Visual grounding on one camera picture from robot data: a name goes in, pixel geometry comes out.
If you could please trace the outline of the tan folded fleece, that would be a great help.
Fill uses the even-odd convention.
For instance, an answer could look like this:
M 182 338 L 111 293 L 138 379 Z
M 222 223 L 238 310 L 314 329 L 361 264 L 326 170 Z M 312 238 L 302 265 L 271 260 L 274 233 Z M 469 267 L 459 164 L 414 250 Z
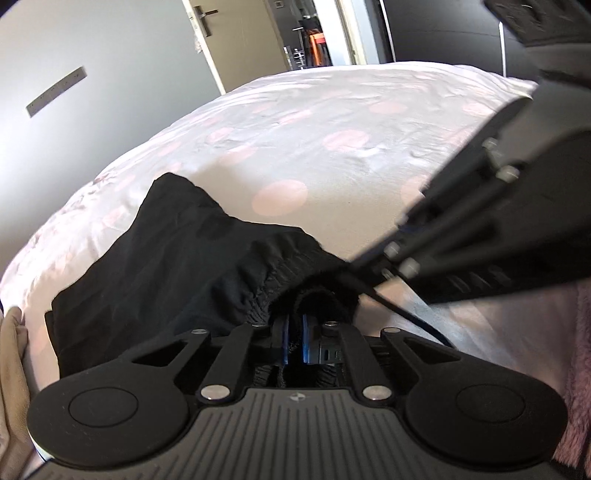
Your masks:
M 18 479 L 34 449 L 27 430 L 30 392 L 23 367 L 28 331 L 20 308 L 1 316 L 1 478 Z

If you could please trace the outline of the black sliding wardrobe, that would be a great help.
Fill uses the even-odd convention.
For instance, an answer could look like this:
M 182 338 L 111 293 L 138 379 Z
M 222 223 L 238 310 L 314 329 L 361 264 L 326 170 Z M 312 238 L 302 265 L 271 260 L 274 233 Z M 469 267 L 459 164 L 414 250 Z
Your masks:
M 394 59 L 474 66 L 505 77 L 538 78 L 524 47 L 481 1 L 380 3 Z

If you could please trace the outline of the polka dot bed sheet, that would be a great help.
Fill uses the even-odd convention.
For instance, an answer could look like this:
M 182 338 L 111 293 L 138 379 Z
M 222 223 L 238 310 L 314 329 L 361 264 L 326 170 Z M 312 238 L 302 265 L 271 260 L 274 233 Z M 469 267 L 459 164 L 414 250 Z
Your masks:
M 29 239 L 1 280 L 29 333 L 37 391 L 59 377 L 44 315 L 134 220 L 152 182 L 190 179 L 229 215 L 293 225 L 350 259 L 394 227 L 422 187 L 534 83 L 474 67 L 402 62 L 257 79 L 122 154 Z

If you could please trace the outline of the purple fuzzy blanket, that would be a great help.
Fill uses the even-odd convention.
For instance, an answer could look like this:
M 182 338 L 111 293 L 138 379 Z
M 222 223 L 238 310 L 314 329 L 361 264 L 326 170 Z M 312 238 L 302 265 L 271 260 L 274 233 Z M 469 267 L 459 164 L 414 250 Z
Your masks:
M 554 459 L 590 477 L 590 283 L 577 287 L 575 344 L 565 402 L 568 423 Z

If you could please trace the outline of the black pants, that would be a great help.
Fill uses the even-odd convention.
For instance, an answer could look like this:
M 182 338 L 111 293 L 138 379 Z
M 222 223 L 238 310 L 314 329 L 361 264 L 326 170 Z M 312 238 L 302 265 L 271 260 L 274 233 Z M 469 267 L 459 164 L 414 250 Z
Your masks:
M 45 322 L 68 377 L 199 328 L 223 337 L 287 318 L 351 323 L 362 287 L 346 271 L 304 230 L 232 217 L 167 173 L 130 228 L 54 298 Z

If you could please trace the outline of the beige door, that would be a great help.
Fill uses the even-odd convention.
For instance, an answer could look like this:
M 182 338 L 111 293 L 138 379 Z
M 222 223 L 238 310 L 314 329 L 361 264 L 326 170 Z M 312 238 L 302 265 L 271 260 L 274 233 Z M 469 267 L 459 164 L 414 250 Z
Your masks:
M 200 0 L 183 3 L 198 50 L 222 94 L 288 70 L 280 32 L 262 0 Z

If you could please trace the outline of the wall switch panel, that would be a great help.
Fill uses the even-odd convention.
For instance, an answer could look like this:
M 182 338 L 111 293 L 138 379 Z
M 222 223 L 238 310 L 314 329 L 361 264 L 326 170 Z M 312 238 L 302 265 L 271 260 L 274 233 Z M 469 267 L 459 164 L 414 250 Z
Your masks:
M 73 86 L 85 79 L 86 76 L 86 70 L 83 66 L 80 66 L 74 71 L 70 72 L 68 75 L 57 81 L 46 91 L 41 93 L 37 98 L 31 101 L 26 106 L 27 113 L 30 117 L 35 116 L 63 93 L 67 92 Z

